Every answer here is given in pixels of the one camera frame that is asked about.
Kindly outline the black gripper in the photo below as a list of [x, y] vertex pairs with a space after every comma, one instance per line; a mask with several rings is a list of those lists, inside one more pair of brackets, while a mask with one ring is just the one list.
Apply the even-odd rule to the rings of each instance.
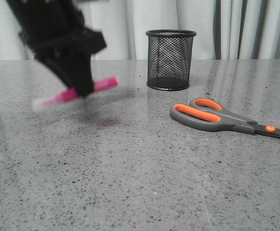
[[94, 92], [91, 55], [106, 48], [100, 31], [85, 26], [71, 0], [9, 0], [20, 38], [40, 63], [81, 97]]

